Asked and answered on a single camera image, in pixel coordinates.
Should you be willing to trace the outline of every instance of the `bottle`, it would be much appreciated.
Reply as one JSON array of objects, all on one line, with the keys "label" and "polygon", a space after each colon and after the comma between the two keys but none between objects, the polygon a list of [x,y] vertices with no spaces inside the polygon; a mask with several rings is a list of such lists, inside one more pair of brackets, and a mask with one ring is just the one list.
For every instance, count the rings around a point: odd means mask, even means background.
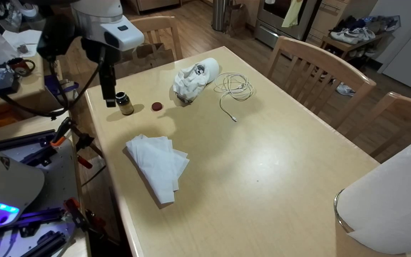
[{"label": "bottle", "polygon": [[130,102],[130,98],[124,92],[115,95],[117,105],[122,116],[130,116],[134,113],[134,106]]}]

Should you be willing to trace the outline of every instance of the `wooden floor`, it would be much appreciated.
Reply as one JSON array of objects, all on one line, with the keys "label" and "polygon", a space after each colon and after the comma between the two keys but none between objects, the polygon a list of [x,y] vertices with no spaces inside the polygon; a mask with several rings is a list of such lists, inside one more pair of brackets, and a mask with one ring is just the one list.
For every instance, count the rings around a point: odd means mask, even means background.
[{"label": "wooden floor", "polygon": [[[249,63],[255,70],[262,70],[268,62],[271,55],[271,49],[264,46],[262,43],[252,39],[251,33],[247,32],[238,38],[231,38],[225,33],[217,33],[211,29],[211,8],[204,5],[202,2],[187,2],[184,6],[170,11],[157,12],[152,15],[172,15],[178,21],[179,41],[184,58],[194,56],[215,48],[225,46],[232,50],[237,56]],[[65,59],[61,60],[64,70],[67,70],[67,76],[80,82],[81,85],[91,75],[95,65],[90,63],[82,50],[80,49],[78,42],[75,46],[70,49]],[[379,76],[375,72],[365,72],[366,76],[376,82],[376,90],[371,93],[371,96],[361,105],[359,110],[349,118],[346,126],[355,126],[368,110],[388,92],[396,92],[411,98],[411,89],[405,88],[385,76]],[[341,108],[341,103],[345,99],[342,96],[335,96],[331,105],[328,106],[328,112],[322,113],[322,119],[328,119],[332,112],[336,112]],[[78,109],[74,112],[75,120],[80,128],[92,133],[91,122],[87,116],[87,108],[81,103]],[[384,120],[375,126],[374,132],[365,135],[356,145],[369,152],[378,142],[382,140],[389,132],[396,130],[396,125],[392,123],[391,119]],[[81,180],[84,182],[92,175],[92,172],[82,172]],[[108,232],[118,238],[118,235],[112,230],[114,218],[110,205],[110,190],[108,183],[110,179],[107,173],[102,173],[98,179],[84,188],[85,205],[107,220]]]}]

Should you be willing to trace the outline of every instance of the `table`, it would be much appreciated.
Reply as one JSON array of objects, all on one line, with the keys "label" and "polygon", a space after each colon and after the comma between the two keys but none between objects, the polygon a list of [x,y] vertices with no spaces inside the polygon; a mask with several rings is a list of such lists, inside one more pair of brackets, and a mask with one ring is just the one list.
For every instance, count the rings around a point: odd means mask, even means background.
[{"label": "table", "polygon": [[[27,119],[5,128],[0,128],[0,140],[4,139],[11,139],[11,138],[21,138],[25,135],[33,135],[37,132],[44,132],[44,130],[55,130],[61,125],[61,122],[67,118],[68,115],[64,113],[57,118],[57,120],[51,122],[47,118],[33,118]],[[74,235],[74,245],[71,245],[64,253],[64,257],[87,257],[88,256],[88,243],[85,235],[77,229]]]},{"label": "table", "polygon": [[[187,108],[171,93],[175,73],[207,58],[255,88],[247,102],[222,103],[238,123],[219,110],[219,79]],[[134,256],[379,256],[335,236],[332,210],[336,193],[378,163],[228,49],[124,78],[117,92],[132,116],[107,109],[100,88],[85,99]],[[154,102],[164,109],[152,112]],[[157,206],[127,158],[138,135],[167,136],[188,153],[175,203]]]},{"label": "table", "polygon": [[27,59],[33,60],[35,65],[35,69],[28,78],[23,78],[18,80],[20,88],[17,93],[8,95],[13,100],[25,99],[34,95],[40,95],[44,92],[44,69],[42,69],[42,60],[38,55]]},{"label": "table", "polygon": [[361,49],[364,46],[372,45],[375,42],[379,42],[381,39],[385,39],[389,35],[391,33],[381,33],[381,35],[376,35],[375,39],[368,41],[368,42],[361,42],[358,45],[348,45],[348,43],[335,41],[329,35],[326,35],[326,36],[322,38],[321,49],[326,49],[328,46],[332,46],[332,48],[341,50],[341,56],[339,58],[345,59],[351,52],[354,52],[356,49]]}]

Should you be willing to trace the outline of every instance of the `crumpled paper towel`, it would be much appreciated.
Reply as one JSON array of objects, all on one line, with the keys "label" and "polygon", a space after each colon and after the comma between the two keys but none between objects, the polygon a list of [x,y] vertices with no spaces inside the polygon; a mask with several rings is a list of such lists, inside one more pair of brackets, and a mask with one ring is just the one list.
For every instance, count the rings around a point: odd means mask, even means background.
[{"label": "crumpled paper towel", "polygon": [[188,155],[172,149],[167,138],[137,136],[125,148],[161,205],[175,200],[178,179],[188,165]]},{"label": "crumpled paper towel", "polygon": [[172,90],[177,98],[189,105],[207,85],[219,75],[219,65],[215,59],[205,59],[189,69],[184,69],[174,78]]}]

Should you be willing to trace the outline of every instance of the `white cable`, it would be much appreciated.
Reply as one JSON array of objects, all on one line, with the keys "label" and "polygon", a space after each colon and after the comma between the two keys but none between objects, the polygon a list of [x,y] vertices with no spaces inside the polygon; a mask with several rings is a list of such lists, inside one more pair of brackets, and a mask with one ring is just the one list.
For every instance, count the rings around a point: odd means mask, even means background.
[{"label": "white cable", "polygon": [[222,99],[227,96],[231,96],[234,100],[237,102],[245,102],[247,99],[251,98],[252,95],[252,86],[248,83],[248,80],[241,76],[241,75],[235,75],[235,73],[222,73],[219,75],[219,78],[222,78],[221,85],[215,86],[215,92],[218,95],[221,95],[219,98],[219,109],[229,116],[231,120],[234,120],[234,123],[237,123],[237,118],[234,118],[231,113],[228,113],[224,108],[222,108]]}]

